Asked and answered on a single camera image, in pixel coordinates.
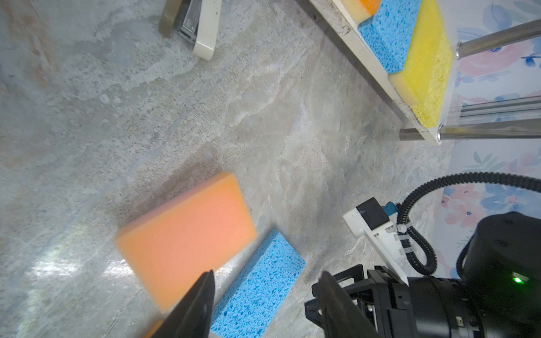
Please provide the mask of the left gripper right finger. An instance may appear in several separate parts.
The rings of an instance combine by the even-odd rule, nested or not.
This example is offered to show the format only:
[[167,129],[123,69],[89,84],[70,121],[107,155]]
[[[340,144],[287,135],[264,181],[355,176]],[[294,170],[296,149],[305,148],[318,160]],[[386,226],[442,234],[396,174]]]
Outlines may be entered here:
[[324,271],[318,280],[318,302],[326,337],[379,337],[376,296],[363,270],[336,275]]

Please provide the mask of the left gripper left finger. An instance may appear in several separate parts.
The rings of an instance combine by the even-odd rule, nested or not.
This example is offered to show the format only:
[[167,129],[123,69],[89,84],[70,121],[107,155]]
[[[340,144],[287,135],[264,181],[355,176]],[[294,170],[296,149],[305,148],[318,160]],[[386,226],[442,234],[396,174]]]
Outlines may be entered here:
[[204,272],[150,337],[207,338],[215,295],[213,270]]

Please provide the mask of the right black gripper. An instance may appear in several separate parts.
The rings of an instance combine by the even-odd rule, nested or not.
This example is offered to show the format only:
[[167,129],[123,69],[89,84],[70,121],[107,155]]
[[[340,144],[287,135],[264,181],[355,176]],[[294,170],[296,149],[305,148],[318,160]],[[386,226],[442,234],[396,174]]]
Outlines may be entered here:
[[[376,296],[379,337],[485,337],[480,313],[459,280],[413,277],[409,284],[383,266],[363,270]],[[322,328],[318,283],[314,298],[304,305],[305,316]]]

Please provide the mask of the blue sponge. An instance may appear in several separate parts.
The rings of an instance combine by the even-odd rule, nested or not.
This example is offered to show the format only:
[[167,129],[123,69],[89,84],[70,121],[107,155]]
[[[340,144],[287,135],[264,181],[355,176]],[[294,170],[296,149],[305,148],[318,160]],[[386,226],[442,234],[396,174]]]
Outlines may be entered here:
[[211,332],[219,337],[262,337],[304,266],[286,238],[270,231],[215,306]]
[[404,69],[421,0],[383,0],[358,31],[386,73]]

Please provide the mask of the peach pink sponge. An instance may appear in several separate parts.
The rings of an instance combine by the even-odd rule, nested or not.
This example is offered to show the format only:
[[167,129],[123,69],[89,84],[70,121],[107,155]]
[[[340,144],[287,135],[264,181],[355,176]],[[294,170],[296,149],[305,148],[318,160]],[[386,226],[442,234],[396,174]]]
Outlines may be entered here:
[[124,225],[115,246],[165,313],[256,236],[237,178],[222,172]]

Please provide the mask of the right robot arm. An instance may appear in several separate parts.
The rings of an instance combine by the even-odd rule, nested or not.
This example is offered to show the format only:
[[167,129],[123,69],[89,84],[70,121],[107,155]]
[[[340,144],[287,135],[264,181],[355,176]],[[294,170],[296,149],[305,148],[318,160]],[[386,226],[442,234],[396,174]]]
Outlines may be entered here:
[[539,219],[483,218],[456,269],[407,281],[384,266],[324,272],[305,315],[327,337],[540,336]]

